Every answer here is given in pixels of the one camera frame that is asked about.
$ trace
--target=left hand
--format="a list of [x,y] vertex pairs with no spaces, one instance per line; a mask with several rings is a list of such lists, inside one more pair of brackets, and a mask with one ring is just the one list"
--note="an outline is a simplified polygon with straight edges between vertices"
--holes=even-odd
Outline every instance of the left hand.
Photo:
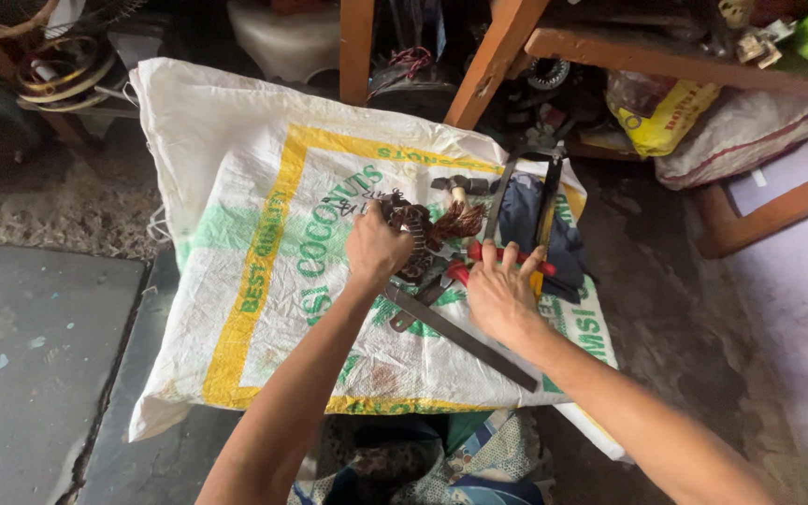
[[345,241],[351,280],[381,289],[407,262],[413,237],[391,229],[378,201],[370,201],[366,214],[353,217],[353,228]]

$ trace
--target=patterned cloth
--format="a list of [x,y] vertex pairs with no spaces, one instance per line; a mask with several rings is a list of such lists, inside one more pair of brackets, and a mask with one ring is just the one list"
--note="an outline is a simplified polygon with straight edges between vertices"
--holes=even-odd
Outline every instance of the patterned cloth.
[[543,505],[550,454],[527,410],[495,411],[454,453],[420,416],[326,416],[288,503]]

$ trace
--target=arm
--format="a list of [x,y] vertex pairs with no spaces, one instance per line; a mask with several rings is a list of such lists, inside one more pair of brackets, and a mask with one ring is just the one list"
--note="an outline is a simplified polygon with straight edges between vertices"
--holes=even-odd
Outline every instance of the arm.
[[516,270],[518,247],[496,264],[491,242],[469,276],[477,327],[530,361],[600,423],[656,485],[678,503],[772,503],[747,463],[688,416],[604,365],[549,327],[535,309],[529,275],[539,248]]
[[286,503],[354,338],[411,249],[413,238],[392,231],[376,203],[354,217],[345,243],[351,268],[345,289],[255,396],[196,505]]

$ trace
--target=dirty floor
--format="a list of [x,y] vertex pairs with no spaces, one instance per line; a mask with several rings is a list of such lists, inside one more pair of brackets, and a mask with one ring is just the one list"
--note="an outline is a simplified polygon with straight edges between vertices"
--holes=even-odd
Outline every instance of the dirty floor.
[[[692,247],[697,223],[682,194],[657,184],[646,166],[574,167],[589,192],[579,228],[620,368],[738,449],[773,490],[808,502],[808,470],[781,393],[724,264],[702,261]],[[163,246],[145,229],[159,206],[133,121],[116,121],[99,155],[81,159],[54,145],[27,166],[0,166],[3,245],[151,260]],[[558,503],[670,502],[553,408],[539,409],[538,419],[555,454]]]

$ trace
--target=yellow border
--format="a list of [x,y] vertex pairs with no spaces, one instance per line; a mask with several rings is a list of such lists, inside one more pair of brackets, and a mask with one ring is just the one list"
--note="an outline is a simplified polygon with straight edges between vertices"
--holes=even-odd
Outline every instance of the yellow border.
[[[504,171],[504,167],[469,158],[452,158],[402,145],[384,144],[290,124],[279,160],[279,172],[267,194],[264,209],[252,236],[252,244],[245,257],[239,292],[230,315],[220,331],[213,358],[208,366],[208,374],[202,385],[202,394],[208,404],[244,409],[260,391],[257,386],[240,386],[239,383],[249,346],[253,341],[254,328],[269,291],[270,274],[285,228],[288,205],[298,188],[304,170],[304,158],[309,148],[350,153],[365,158],[420,163],[425,166],[448,166],[498,175]],[[253,272],[259,273],[257,288],[260,289],[253,286],[252,278],[255,275]],[[257,307],[254,310],[242,311],[242,305],[252,304],[253,297],[258,302]],[[494,408],[494,406],[455,404],[423,398],[332,396],[326,411],[380,414],[410,411],[476,411]]]

